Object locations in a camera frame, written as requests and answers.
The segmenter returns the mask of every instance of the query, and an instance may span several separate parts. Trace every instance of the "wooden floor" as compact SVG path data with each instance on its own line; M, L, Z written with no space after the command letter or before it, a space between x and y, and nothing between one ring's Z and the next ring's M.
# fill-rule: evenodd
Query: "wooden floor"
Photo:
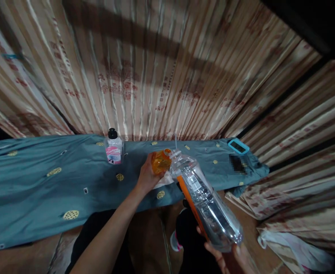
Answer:
M244 242L259 274L291 273L271 249L257 242L257 221L222 199L232 209L244 230ZM177 274L182 252L169 244L182 202L135 214L129 226L129 250L137 274ZM31 246L0 251L0 274L63 274L70 262L72 246L81 227L33 243Z

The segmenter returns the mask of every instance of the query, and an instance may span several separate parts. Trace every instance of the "blue phone case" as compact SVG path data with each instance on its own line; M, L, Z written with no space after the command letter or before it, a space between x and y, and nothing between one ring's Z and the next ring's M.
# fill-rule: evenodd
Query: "blue phone case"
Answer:
M232 146L232 143L233 143L233 142L239 144L245 151L240 152L238 149L236 149L234 146ZM237 139L237 138L232 139L231 141L229 141L229 142L228 142L228 145L229 145L229 147L230 147L231 149L233 149L235 152L237 152L238 154L241 154L241 155L246 154L246 153L250 150L250 148L249 148L247 145L245 145L244 143L242 143L242 142L241 142L239 139Z

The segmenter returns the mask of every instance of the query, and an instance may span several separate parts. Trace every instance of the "black pants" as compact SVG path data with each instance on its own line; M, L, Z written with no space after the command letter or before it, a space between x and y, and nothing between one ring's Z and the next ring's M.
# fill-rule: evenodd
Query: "black pants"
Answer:
M110 219L114 211L97 212L89 217L75 241L72 249L71 263L66 270L66 274L70 273L78 258ZM196 230L197 225L191 209L184 210L176 219L176 235L179 243L184 248L183 263L179 273L219 274L221 271L218 264L213 255L205 249L204 243L206 240L198 234ZM128 232L124 237L113 269L113 274L119 273L135 273L128 251Z

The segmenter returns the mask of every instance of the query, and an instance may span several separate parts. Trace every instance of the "curtain fold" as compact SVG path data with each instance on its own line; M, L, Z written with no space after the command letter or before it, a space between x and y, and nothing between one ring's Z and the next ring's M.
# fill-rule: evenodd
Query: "curtain fold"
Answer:
M242 199L263 220L335 188L335 145L272 172L248 186Z
M307 243L335 252L335 188L276 214L258 230L289 232Z
M5 0L32 80L77 132L234 136L320 55L259 0Z
M273 166L335 137L335 61L281 103L242 141Z
M14 138L73 134L0 31L0 128Z

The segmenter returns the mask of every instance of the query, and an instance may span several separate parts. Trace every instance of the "black pump cap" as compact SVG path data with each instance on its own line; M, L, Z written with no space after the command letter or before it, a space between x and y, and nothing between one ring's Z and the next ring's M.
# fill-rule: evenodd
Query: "black pump cap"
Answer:
M118 138L118 133L115 131L114 128L109 128L108 137L109 137L109 139L117 139Z

